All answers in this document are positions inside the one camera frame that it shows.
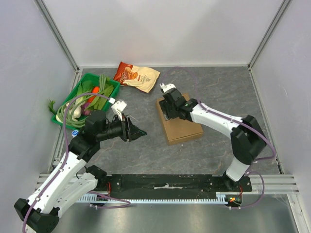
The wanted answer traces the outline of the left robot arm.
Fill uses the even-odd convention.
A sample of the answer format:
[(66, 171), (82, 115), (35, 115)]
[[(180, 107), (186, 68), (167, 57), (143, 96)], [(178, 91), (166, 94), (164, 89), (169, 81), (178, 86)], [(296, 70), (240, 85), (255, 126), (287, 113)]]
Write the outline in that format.
[(50, 233), (60, 218), (84, 194), (105, 189), (106, 172), (97, 166), (90, 166), (73, 184), (69, 184), (76, 173), (82, 169), (100, 149), (104, 140), (121, 138), (131, 142), (146, 132), (135, 126), (130, 117), (122, 114), (111, 122), (103, 111), (93, 111), (85, 126), (70, 142), (66, 152), (45, 180), (45, 182), (27, 199), (18, 199), (14, 208), (23, 221), (22, 231), (26, 227), (37, 233)]

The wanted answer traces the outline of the brown cardboard box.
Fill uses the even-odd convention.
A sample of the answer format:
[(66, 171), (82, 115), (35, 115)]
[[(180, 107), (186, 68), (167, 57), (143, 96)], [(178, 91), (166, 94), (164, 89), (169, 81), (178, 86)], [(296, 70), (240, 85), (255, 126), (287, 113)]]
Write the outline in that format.
[(155, 105), (169, 146), (199, 139), (203, 136), (204, 131), (202, 126), (198, 123), (182, 120), (180, 118), (166, 120), (159, 104), (162, 100), (164, 100), (164, 98), (157, 99)]

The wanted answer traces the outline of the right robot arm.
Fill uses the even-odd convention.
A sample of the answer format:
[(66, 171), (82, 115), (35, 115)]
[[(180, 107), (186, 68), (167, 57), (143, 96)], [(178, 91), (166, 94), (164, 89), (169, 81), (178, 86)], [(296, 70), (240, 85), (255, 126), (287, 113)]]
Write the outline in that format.
[(167, 120), (179, 118), (198, 123), (230, 138), (234, 158), (222, 183), (228, 191), (238, 188), (242, 176), (267, 145), (257, 120), (250, 115), (242, 118), (225, 114), (196, 99), (186, 100), (174, 84), (162, 84), (160, 89), (164, 98), (160, 106)]

